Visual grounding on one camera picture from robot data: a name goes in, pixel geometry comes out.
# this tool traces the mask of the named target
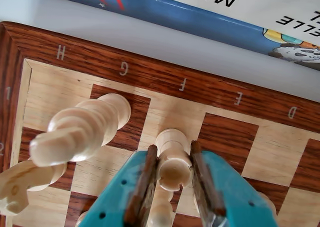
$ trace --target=chessboard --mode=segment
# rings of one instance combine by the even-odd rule
[[[1,216],[1,227],[74,227],[130,155],[168,128],[266,194],[280,227],[320,227],[318,102],[12,22],[0,24],[0,79],[0,172],[30,157],[30,141],[60,110],[108,93],[131,105],[108,145],[28,192],[29,206]],[[173,227],[202,226],[192,185],[171,204]]]

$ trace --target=chessboard border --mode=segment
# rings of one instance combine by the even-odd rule
[[[318,102],[76,37],[2,22],[0,173],[10,167],[24,59],[320,133]],[[0,216],[0,227],[4,226],[5,218]]]

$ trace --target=book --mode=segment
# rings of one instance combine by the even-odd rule
[[[174,0],[320,45],[319,0]]]
[[[320,70],[320,47],[317,45],[175,0],[69,1]]]

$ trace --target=chess piece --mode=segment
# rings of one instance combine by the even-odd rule
[[[276,210],[275,204],[264,193],[261,193],[261,192],[258,192],[258,193],[267,202],[267,204],[269,205],[269,207],[273,213],[274,218],[277,219],[277,210]]]
[[[162,131],[155,140],[158,147],[157,179],[161,187],[167,191],[179,191],[192,180],[191,146],[187,137],[177,129]]]
[[[163,189],[159,183],[157,183],[152,205],[147,220],[148,227],[171,227],[172,220],[172,205],[170,203],[174,193]]]
[[[20,162],[0,173],[0,214],[14,216],[28,205],[27,191],[41,191],[56,182],[67,163],[38,167],[32,160]]]
[[[88,212],[88,211],[83,212],[83,213],[79,216],[79,218],[78,218],[78,220],[76,221],[76,223],[75,223],[75,226],[74,226],[74,227],[79,227],[80,223],[84,220],[84,218],[85,218],[85,216],[86,216],[87,212]]]
[[[109,143],[130,119],[129,102],[116,93],[80,102],[58,112],[47,132],[30,143],[30,155],[39,167],[89,159]]]

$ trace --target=white surface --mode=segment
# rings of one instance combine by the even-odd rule
[[[13,21],[320,102],[320,71],[66,0],[0,0]]]
[[[266,29],[274,30],[279,33],[320,45],[319,19],[311,19],[319,14],[315,10],[319,9],[319,0],[174,0],[190,6],[195,6],[207,11],[227,16],[233,19],[244,21]],[[294,19],[290,23],[283,25],[277,23],[288,18]]]

